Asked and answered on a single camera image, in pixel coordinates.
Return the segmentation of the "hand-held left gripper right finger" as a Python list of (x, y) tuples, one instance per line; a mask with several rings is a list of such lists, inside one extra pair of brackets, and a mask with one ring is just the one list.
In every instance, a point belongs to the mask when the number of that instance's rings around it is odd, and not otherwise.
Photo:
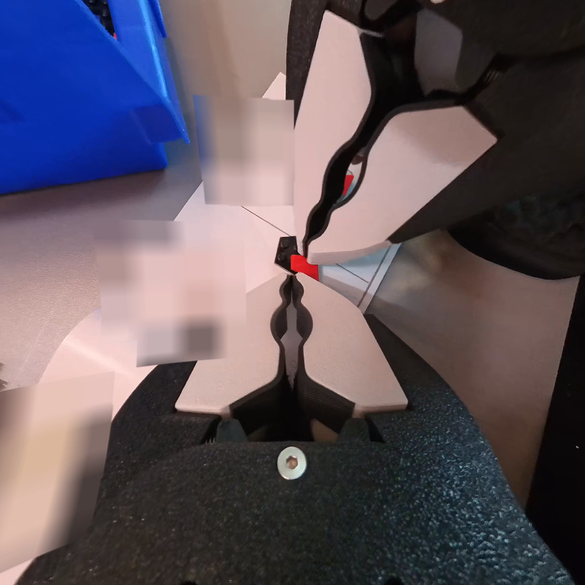
[(408, 399), (362, 312), (307, 275), (295, 282), (299, 393), (312, 418), (363, 418)]

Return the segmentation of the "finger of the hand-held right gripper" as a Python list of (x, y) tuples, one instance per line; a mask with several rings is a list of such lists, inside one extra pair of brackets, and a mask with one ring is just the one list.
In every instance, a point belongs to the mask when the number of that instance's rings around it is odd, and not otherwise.
[(354, 196), (308, 247), (308, 262), (342, 264), (390, 245), (389, 237), (497, 138), (464, 107), (399, 113), (374, 141)]
[(334, 231), (333, 209), (360, 147), (356, 136), (371, 101), (360, 29), (325, 11), (294, 128), (294, 222), (306, 256), (362, 256), (350, 229)]

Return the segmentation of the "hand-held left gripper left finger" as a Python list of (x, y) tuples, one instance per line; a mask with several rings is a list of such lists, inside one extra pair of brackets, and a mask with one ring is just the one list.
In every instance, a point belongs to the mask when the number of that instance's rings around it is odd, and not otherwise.
[(277, 275), (248, 292), (236, 349), (226, 358), (197, 361), (175, 409), (231, 418), (236, 406), (285, 374), (282, 337), (290, 301), (290, 275)]

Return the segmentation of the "red wedge tile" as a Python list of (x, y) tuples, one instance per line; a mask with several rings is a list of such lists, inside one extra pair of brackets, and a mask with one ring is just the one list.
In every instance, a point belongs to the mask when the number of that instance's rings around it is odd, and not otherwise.
[(308, 260), (300, 254), (292, 254), (290, 256), (290, 270), (294, 274), (305, 274), (312, 279), (319, 281), (319, 266), (311, 264)]

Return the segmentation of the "black wedge plate green tile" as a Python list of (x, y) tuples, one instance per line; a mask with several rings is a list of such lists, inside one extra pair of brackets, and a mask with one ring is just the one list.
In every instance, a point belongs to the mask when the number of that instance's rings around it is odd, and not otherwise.
[(306, 260), (306, 256), (299, 251), (296, 236), (283, 236), (279, 238), (274, 255), (274, 264), (284, 270), (286, 273), (296, 275), (301, 267), (301, 260), (293, 260), (293, 257), (299, 256)]

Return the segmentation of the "white instruction booklet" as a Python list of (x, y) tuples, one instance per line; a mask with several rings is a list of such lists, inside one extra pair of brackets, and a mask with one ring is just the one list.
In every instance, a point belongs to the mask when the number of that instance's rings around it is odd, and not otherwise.
[[(220, 209), (204, 204), (201, 184), (176, 217), (176, 228), (201, 230), (236, 227), (245, 244), (246, 290), (250, 291), (271, 280), (281, 271), (273, 263), (280, 230), (292, 217), (291, 208), (257, 207)], [(340, 292), (364, 312), (383, 280), (397, 246), (375, 252), (346, 264), (326, 267), (321, 272), (324, 283)], [(101, 331), (99, 310), (84, 318), (62, 341), (48, 362), (42, 383), (62, 379), (114, 374), (113, 414), (141, 381), (155, 368), (154, 364), (137, 366), (136, 342), (111, 338)]]

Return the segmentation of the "blue plastic storage bin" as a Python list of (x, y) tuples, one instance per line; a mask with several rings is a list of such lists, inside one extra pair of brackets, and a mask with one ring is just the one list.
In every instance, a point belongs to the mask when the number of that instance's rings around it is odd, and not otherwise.
[(166, 37), (159, 1), (1, 1), (1, 194), (166, 168)]

